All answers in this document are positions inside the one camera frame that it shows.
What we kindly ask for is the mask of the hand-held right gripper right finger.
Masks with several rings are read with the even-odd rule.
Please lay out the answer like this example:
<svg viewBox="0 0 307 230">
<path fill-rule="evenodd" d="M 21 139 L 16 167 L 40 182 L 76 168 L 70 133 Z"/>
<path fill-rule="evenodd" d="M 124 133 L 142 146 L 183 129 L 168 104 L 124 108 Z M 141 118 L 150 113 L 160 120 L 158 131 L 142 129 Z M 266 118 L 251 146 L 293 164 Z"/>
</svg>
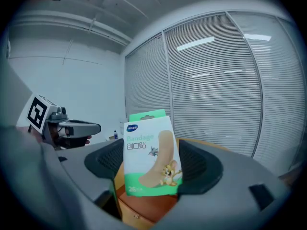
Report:
<svg viewBox="0 0 307 230">
<path fill-rule="evenodd" d="M 183 183 L 154 230 L 261 230 L 290 194 L 250 157 L 181 140 Z"/>
</svg>

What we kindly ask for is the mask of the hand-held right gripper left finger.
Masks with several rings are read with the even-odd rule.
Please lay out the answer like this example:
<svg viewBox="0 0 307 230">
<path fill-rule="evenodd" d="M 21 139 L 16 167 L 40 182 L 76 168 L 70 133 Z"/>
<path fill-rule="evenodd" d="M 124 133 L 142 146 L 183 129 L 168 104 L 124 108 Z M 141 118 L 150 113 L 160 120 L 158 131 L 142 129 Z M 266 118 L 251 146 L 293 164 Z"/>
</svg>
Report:
<svg viewBox="0 0 307 230">
<path fill-rule="evenodd" d="M 111 141 L 81 148 L 56 151 L 46 143 L 41 145 L 43 158 L 51 180 L 73 227 L 123 227 L 121 220 L 95 204 L 98 198 L 108 200 L 113 182 L 98 178 L 85 166 L 85 157 Z"/>
</svg>

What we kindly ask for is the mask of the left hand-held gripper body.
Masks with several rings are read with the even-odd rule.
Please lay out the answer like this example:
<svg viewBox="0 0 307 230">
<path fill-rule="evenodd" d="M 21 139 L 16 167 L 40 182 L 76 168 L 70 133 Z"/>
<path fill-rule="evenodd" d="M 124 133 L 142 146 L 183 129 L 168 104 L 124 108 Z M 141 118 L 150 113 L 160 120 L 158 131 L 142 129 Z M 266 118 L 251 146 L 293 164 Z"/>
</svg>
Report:
<svg viewBox="0 0 307 230">
<path fill-rule="evenodd" d="M 31 105 L 26 120 L 30 132 L 34 129 L 42 139 L 67 138 L 69 128 L 64 121 L 68 120 L 66 108 L 55 104 L 48 98 L 36 94 L 30 98 Z"/>
</svg>

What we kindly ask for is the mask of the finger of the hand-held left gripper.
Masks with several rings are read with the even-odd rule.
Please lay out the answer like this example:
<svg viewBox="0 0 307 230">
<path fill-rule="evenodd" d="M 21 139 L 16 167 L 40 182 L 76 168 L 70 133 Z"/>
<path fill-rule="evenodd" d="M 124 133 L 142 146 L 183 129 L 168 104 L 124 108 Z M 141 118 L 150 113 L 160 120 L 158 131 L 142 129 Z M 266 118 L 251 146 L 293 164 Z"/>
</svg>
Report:
<svg viewBox="0 0 307 230">
<path fill-rule="evenodd" d="M 101 132 L 97 123 L 81 120 L 65 120 L 58 123 L 59 136 L 92 136 Z"/>
</svg>

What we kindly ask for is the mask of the green white packet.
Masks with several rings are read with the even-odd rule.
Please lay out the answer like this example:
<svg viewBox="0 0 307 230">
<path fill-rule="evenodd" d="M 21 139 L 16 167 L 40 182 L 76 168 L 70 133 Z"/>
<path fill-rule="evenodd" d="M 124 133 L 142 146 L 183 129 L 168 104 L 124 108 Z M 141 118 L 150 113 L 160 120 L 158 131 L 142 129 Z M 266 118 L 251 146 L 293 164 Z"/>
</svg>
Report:
<svg viewBox="0 0 307 230">
<path fill-rule="evenodd" d="M 172 123 L 165 110 L 130 115 L 123 130 L 126 194 L 135 197 L 177 194 L 183 171 Z"/>
</svg>

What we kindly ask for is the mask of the person's left hand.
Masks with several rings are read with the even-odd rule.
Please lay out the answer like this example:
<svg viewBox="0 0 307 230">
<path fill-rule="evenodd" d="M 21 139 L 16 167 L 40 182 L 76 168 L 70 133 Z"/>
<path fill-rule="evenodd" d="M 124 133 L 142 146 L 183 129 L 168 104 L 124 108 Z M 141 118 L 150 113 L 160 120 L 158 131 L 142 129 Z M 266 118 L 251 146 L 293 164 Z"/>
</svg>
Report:
<svg viewBox="0 0 307 230">
<path fill-rule="evenodd" d="M 48 124 L 48 129 L 51 138 L 50 144 L 55 148 L 55 150 L 65 150 L 83 147 L 85 145 L 88 145 L 90 143 L 90 139 L 92 138 L 92 136 L 88 136 L 87 138 L 71 138 L 71 128 L 65 126 L 58 126 L 52 123 Z"/>
</svg>

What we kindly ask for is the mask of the white window blinds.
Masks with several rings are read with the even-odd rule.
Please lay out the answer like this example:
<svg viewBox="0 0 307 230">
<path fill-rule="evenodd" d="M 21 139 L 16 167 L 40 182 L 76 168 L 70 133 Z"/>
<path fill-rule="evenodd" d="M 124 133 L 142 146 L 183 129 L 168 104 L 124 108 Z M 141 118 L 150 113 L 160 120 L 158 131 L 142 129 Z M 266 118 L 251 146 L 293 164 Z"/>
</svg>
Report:
<svg viewBox="0 0 307 230">
<path fill-rule="evenodd" d="M 163 27 L 124 56 L 126 114 L 164 109 L 175 135 L 275 175 L 307 154 L 307 49 L 289 20 L 218 11 Z"/>
</svg>

